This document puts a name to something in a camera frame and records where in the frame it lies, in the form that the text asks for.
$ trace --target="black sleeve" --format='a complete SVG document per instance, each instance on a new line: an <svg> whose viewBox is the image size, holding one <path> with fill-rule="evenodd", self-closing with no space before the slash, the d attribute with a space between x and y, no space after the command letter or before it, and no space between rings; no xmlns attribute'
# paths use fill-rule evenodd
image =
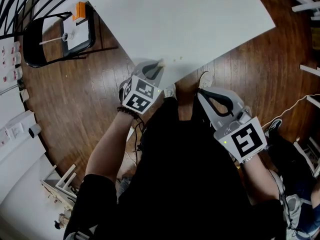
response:
<svg viewBox="0 0 320 240"><path fill-rule="evenodd" d="M261 239L286 239L287 223L279 200L269 200L252 207L252 229Z"/></svg>
<svg viewBox="0 0 320 240"><path fill-rule="evenodd" d="M115 184L108 178L89 174L84 177L63 239L70 233L82 233L115 213L117 194Z"/></svg>

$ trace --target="orange object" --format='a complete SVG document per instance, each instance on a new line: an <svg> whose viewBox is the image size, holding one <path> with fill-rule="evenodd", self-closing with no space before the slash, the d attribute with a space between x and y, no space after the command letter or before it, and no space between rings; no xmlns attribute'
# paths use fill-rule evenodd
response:
<svg viewBox="0 0 320 240"><path fill-rule="evenodd" d="M75 5L75 14L72 15L72 21L78 23L86 18L86 4L78 2Z"/></svg>

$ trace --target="beaded bracelet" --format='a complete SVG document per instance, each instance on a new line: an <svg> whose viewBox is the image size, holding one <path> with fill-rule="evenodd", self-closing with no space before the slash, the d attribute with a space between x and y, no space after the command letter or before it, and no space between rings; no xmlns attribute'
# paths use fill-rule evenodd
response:
<svg viewBox="0 0 320 240"><path fill-rule="evenodd" d="M116 108L116 111L129 114L130 116L132 116L136 120L139 118L139 116L138 116L138 114L136 112L134 112L133 110L131 110L131 109L127 108L127 107L124 107L124 106L118 106Z"/></svg>

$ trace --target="white cable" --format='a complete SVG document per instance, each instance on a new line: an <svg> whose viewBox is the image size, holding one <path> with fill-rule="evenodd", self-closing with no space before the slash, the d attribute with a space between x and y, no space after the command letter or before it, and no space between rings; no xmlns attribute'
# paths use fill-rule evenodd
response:
<svg viewBox="0 0 320 240"><path fill-rule="evenodd" d="M127 153L127 151L124 151L124 153L126 153L126 155L128 156L128 158L134 163L135 167L137 167L137 164L135 162L135 160L133 160L130 155Z"/></svg>
<svg viewBox="0 0 320 240"><path fill-rule="evenodd" d="M302 101L303 99L305 99L305 98L308 97L308 96L317 96L317 95L320 95L320 94L308 94L308 95L304 96L303 98L298 99L298 100L296 101L296 103L295 103L292 107L290 107L289 109L286 109L285 111L283 111L281 115L276 116L276 117L275 117L274 119L272 119L270 122L267 122L264 126L262 126L262 128L264 128L264 127L267 126L268 124L272 123L275 119L282 117L282 116L284 115L284 113L286 113L287 111L292 110L292 109L295 107L295 105L298 104L299 101Z"/></svg>

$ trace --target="wire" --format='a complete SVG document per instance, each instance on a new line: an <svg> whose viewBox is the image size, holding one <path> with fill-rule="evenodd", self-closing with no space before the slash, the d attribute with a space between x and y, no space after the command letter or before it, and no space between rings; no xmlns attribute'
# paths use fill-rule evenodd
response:
<svg viewBox="0 0 320 240"><path fill-rule="evenodd" d="M282 112L281 115L278 115L278 116L276 116L274 119L272 119L271 121L267 122L264 126L262 126L262 128L264 128L264 127L266 127L268 124L272 123L275 119L282 117L282 116L284 115L284 113L286 113L287 111L292 110L292 109L295 107L295 105L298 104L299 101L302 101L303 99L305 99L305 98L308 97L308 96L317 96L317 95L320 96L320 94L308 94L308 95L304 96L303 98L298 99L298 100L296 101L296 103L295 103L292 107L286 109L285 111Z"/></svg>
<svg viewBox="0 0 320 240"><path fill-rule="evenodd" d="M302 232L302 233L306 234L308 236L308 238L310 240L312 240L311 236L307 232L305 232L302 228L297 227L297 228L293 228L293 230L296 232L296 234L298 234L298 232Z"/></svg>
<svg viewBox="0 0 320 240"><path fill-rule="evenodd" d="M288 225L288 228L291 229L291 225L292 225L292 220L291 220L291 217L290 217L290 210L289 210L289 206L288 206L288 203L287 203L287 197L286 197L286 194L285 194L285 188L284 188L284 181L282 181L282 189L283 189L283 195L281 194L281 191L280 191L280 188L277 184L277 181L276 181L276 178L273 176L273 174L271 173L270 169L267 167L264 159L262 158L262 156L259 156L264 167L268 169L269 173L271 174L272 178L274 179L274 182L276 184L276 187L278 188L278 192L279 192L279 198L281 198L283 195L284 195L284 202L283 202L283 205L287 207L288 209L288 218L289 218L289 222L290 222L290 225Z"/></svg>
<svg viewBox="0 0 320 240"><path fill-rule="evenodd" d="M286 208L287 208L287 210L288 210L288 218L289 218L289 222L290 222L290 225L288 225L288 228L295 230L294 228L292 228L292 219L291 219L291 215L290 215L289 204L288 204L288 202L287 202L287 195L286 195L286 192L285 192L285 182L284 182L284 179L282 180L282 189L283 189L283 196L284 196L284 203L283 203L283 204L286 205Z"/></svg>
<svg viewBox="0 0 320 240"><path fill-rule="evenodd" d="M136 161L136 165L138 164L138 151L139 149L137 148L137 141L138 141L138 134L137 134L137 127L140 128L141 134L144 133L145 130L145 122L141 119L140 116L138 116L139 119L141 120L140 122L137 120L138 124L134 127L134 133L135 133L135 141L134 141L134 153L135 153L135 161Z"/></svg>
<svg viewBox="0 0 320 240"><path fill-rule="evenodd" d="M124 151L124 153L126 153L126 155L128 156L128 158L134 163L135 167L137 167L137 163L135 162L135 160L133 160L130 155L128 154L127 151Z"/></svg>

